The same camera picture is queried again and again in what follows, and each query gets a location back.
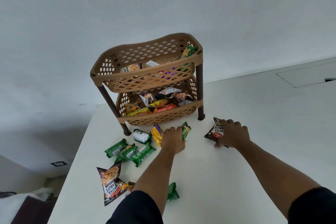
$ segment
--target black sleeve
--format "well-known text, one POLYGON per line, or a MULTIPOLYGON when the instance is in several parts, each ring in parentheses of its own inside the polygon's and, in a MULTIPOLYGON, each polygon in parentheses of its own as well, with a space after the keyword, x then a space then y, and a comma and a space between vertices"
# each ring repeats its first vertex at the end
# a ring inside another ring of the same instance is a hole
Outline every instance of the black sleeve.
POLYGON ((163 224, 160 210, 145 192, 136 190, 124 198, 106 224, 163 224))
POLYGON ((320 187, 299 196, 288 211, 288 224, 297 223, 336 223, 336 194, 320 187))

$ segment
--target hand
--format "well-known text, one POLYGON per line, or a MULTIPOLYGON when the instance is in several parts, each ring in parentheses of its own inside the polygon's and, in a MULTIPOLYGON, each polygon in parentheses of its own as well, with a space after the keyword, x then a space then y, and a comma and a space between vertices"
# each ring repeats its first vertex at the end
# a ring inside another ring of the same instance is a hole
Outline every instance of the hand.
POLYGON ((178 154, 186 147, 185 142, 185 140, 182 140, 181 127, 178 127, 176 130, 174 127, 171 127, 162 132, 162 149, 171 150, 174 154, 178 154))
POLYGON ((246 126, 241 126, 239 121, 219 120, 223 126, 223 136, 218 139, 215 148, 226 145, 233 148, 245 146, 250 142, 250 135, 246 126))

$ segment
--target barcode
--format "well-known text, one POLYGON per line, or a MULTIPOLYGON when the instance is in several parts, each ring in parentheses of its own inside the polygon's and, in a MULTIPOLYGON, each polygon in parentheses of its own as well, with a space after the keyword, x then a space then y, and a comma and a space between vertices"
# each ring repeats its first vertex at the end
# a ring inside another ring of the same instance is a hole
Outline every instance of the barcode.
POLYGON ((143 157, 142 159, 141 159, 141 161, 143 161, 145 158, 147 158, 149 156, 149 153, 147 153, 146 155, 145 155, 145 157, 143 157))

